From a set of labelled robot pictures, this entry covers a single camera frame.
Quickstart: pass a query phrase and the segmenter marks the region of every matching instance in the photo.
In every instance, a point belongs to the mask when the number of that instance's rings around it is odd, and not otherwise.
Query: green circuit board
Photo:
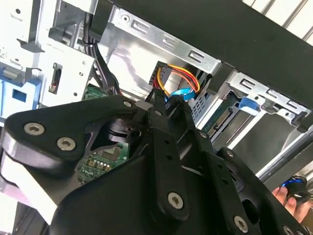
[[[85,91],[84,100],[102,98],[104,92],[93,85],[88,85]],[[88,183],[104,173],[123,164],[128,159],[128,144],[118,143],[114,147],[94,152],[84,157],[77,166],[78,180],[81,184]]]
[[[105,96],[106,94],[99,87],[89,84],[85,91],[84,100],[102,98]]]

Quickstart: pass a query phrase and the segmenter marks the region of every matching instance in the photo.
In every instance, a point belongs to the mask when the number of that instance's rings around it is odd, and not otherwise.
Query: orange wire
[[[197,86],[197,89],[195,89],[195,92],[197,93],[200,90],[200,85],[198,80],[194,76],[190,76],[188,73],[186,73],[184,70],[175,69],[177,71],[180,71],[181,73],[185,74],[186,76],[190,77],[190,79],[193,81],[193,83]]]
[[[191,88],[192,88],[195,92],[197,92],[197,89],[196,89],[195,86],[188,80],[188,78],[186,78],[184,75],[182,75],[182,74],[176,72],[175,70],[172,70],[172,73],[173,73],[173,74],[176,74],[176,75],[178,75],[178,76],[180,76],[180,77],[182,77],[186,82],[188,82],[188,84],[191,86]]]

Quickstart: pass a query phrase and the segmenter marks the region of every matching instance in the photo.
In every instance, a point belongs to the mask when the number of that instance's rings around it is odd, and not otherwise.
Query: yellow wire
[[[167,92],[167,90],[164,88],[162,81],[161,81],[161,68],[158,69],[157,71],[157,75],[156,75],[157,81],[161,87],[162,90],[164,90],[165,94],[167,95],[167,97],[170,97],[170,94]]]
[[[188,71],[188,70],[186,70],[186,69],[184,69],[184,68],[182,68],[182,67],[176,66],[176,65],[169,65],[169,66],[170,66],[170,67],[173,67],[173,68],[175,68],[175,69],[178,69],[178,70],[183,70],[184,72],[186,72],[186,73],[188,73],[190,76],[192,76],[192,77],[195,79],[196,85],[197,85],[196,93],[200,90],[200,84],[199,84],[197,78],[196,78],[190,71]]]

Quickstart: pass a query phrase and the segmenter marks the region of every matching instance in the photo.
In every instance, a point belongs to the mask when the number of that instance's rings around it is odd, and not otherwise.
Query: black connector
[[[158,61],[156,64],[155,70],[153,70],[153,73],[152,73],[151,78],[149,80],[149,85],[152,86],[153,80],[157,77],[157,71],[159,68],[161,68],[161,81],[162,81],[163,85],[165,85],[168,78],[170,77],[172,69],[169,68],[166,63]]]

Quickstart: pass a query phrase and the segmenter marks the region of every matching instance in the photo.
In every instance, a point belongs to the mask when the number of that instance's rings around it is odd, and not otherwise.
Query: blue latch
[[[249,113],[253,116],[256,116],[260,111],[258,103],[247,97],[241,99],[238,107],[240,110],[245,111],[246,113]]]

